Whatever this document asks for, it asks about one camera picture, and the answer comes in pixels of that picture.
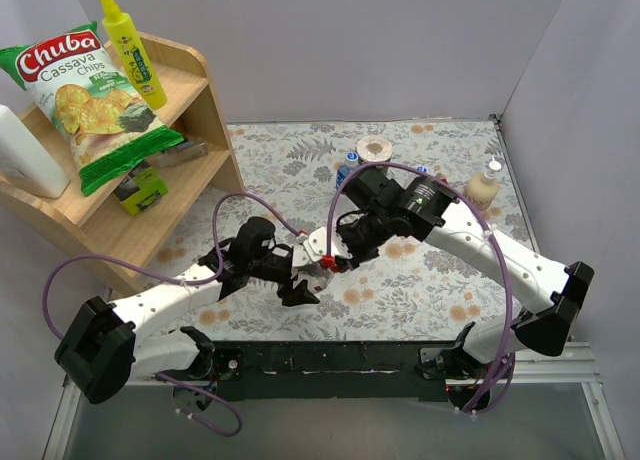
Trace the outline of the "clear box on shelf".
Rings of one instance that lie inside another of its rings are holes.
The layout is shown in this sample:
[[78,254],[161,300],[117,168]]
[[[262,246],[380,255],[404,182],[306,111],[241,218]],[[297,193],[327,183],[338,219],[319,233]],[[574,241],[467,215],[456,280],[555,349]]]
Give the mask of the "clear box on shelf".
[[176,146],[154,154],[148,162],[155,168],[173,167],[205,156],[208,152],[208,146],[204,141],[187,137]]

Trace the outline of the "yellow squeeze bottle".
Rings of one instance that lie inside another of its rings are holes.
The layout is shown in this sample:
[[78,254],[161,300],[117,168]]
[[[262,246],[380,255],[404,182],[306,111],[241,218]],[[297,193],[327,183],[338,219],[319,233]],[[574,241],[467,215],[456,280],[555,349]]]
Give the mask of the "yellow squeeze bottle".
[[167,103],[167,95],[152,65],[131,16],[115,0],[100,0],[102,25],[130,83],[154,110]]

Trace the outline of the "green box on shelf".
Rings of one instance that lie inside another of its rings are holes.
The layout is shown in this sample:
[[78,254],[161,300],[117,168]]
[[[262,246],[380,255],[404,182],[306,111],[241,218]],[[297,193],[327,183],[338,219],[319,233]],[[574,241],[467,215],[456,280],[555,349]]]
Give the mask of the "green box on shelf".
[[148,210],[167,193],[164,180],[146,161],[130,170],[113,191],[120,206],[131,216]]

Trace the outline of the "red bottle cap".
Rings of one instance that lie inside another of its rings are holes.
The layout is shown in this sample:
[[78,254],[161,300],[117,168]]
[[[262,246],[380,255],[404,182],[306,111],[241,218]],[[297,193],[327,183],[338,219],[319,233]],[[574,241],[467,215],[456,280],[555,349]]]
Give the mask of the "red bottle cap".
[[335,257],[332,255],[323,255],[320,259],[323,268],[334,271],[336,269]]

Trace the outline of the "red label cola bottle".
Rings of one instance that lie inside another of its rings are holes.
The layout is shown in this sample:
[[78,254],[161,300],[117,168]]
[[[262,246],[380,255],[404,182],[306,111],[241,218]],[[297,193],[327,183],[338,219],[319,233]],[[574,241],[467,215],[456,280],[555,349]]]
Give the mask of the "red label cola bottle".
[[323,268],[319,264],[306,265],[297,269],[297,274],[293,278],[293,286],[306,284],[306,289],[312,294],[324,291],[334,277],[331,270]]

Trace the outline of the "green cassava chips bag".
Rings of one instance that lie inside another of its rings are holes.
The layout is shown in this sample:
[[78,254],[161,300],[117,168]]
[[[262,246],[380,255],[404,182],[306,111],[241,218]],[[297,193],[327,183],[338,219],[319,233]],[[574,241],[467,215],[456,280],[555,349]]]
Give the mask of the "green cassava chips bag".
[[114,64],[95,21],[40,43],[2,49],[1,69],[33,96],[69,143],[86,196],[183,141]]

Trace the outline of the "white plastic container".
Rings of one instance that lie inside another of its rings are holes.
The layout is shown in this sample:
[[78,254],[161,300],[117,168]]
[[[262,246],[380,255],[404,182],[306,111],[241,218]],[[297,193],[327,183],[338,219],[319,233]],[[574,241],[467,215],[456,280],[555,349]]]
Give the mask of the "white plastic container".
[[32,195],[59,198],[69,175],[14,112],[1,106],[1,175]]

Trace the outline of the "blue label water bottle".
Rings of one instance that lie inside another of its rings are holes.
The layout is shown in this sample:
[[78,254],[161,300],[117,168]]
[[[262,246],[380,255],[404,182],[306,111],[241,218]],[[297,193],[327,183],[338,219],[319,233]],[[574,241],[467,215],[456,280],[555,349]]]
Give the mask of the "blue label water bottle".
[[337,171],[336,171],[336,181],[335,187],[339,188],[346,177],[357,167],[360,166],[360,160],[358,158],[358,162],[350,162],[346,159],[346,154],[343,161],[340,163]]

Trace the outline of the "tape roll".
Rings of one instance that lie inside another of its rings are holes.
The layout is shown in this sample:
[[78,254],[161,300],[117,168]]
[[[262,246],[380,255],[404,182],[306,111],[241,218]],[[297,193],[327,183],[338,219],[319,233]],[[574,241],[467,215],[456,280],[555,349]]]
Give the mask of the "tape roll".
[[380,135],[368,135],[358,140],[356,153],[360,164],[389,162],[392,158],[392,143]]

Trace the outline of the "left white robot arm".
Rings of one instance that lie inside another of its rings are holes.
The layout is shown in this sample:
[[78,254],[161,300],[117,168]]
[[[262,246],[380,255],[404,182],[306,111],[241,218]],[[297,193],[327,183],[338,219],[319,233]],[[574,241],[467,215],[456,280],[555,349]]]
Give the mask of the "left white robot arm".
[[318,303],[315,294],[326,283],[310,273],[325,245],[325,228],[302,233],[293,246],[278,244],[274,224],[252,217],[170,282],[121,300],[86,301],[54,358],[92,404],[112,398],[131,379],[158,372],[203,379],[214,366],[213,341],[193,326],[168,333],[162,328],[237,292],[251,278],[276,284],[285,306]]

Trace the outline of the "floral table mat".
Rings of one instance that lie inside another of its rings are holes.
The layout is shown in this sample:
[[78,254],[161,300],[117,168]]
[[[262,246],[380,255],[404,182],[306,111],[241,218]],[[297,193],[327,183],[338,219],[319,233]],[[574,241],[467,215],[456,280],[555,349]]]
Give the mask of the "floral table mat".
[[[337,168],[368,135],[391,142],[400,183],[408,167],[423,166],[462,190],[489,160],[504,157],[489,120],[236,124],[229,134],[247,196],[227,200],[205,189],[156,254],[152,271],[183,272],[214,238],[234,235],[253,215],[274,222],[283,243],[292,242],[293,229],[323,226]],[[467,323],[504,310],[504,291],[491,279],[444,251],[393,238],[378,258],[335,277],[316,305],[284,307],[273,284],[251,280],[187,314],[184,323],[219,340],[452,340]]]

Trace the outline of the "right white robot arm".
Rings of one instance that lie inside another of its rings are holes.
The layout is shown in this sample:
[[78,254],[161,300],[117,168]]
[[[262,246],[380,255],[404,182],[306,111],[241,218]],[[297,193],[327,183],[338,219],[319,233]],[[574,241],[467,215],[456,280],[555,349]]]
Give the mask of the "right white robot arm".
[[503,315],[473,321],[454,344],[423,365],[430,378],[465,379],[498,373],[500,360],[520,350],[558,357],[563,353],[594,277],[584,262],[552,261],[488,225],[468,199],[447,183],[415,172],[407,186],[381,167],[364,165],[342,181],[345,195],[360,213],[338,222],[336,233],[349,258],[333,268],[357,268],[375,258],[390,238],[412,237],[445,251],[505,290]]

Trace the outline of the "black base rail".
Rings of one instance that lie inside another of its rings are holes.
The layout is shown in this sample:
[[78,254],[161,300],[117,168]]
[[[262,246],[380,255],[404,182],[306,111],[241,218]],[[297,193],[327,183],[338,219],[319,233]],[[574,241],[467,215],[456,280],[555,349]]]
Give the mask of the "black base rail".
[[165,370],[227,401],[405,398],[463,407],[488,366],[445,341],[216,341],[205,361]]

